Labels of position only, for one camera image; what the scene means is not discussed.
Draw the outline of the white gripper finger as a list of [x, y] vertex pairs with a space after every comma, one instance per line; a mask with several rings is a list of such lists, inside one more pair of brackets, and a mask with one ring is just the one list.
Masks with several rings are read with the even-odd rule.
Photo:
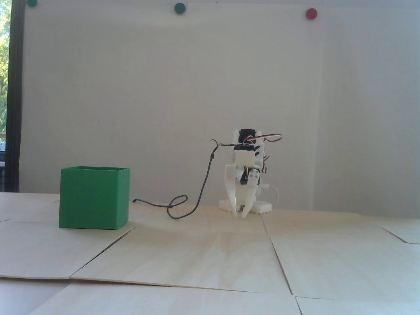
[[247, 216], [247, 214], [250, 212], [253, 206], [256, 192], [259, 186], [261, 172], [259, 169], [254, 168], [254, 169], [249, 170], [247, 174], [248, 174], [246, 178], [247, 181], [246, 181], [246, 185], [244, 185], [244, 188], [243, 188], [243, 194], [242, 194], [242, 200], [241, 200], [241, 206], [242, 206], [241, 217], [242, 218], [245, 218]]
[[235, 217], [237, 217], [238, 211], [235, 181], [226, 181], [225, 189], [228, 196], [228, 199], [225, 202], [225, 211], [231, 212]]

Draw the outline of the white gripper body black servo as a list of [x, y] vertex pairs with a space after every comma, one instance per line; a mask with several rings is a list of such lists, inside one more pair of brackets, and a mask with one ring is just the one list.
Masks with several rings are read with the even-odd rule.
[[225, 188], [236, 188], [239, 185], [258, 188], [263, 170], [262, 155], [251, 146], [235, 146], [233, 161], [225, 166]]

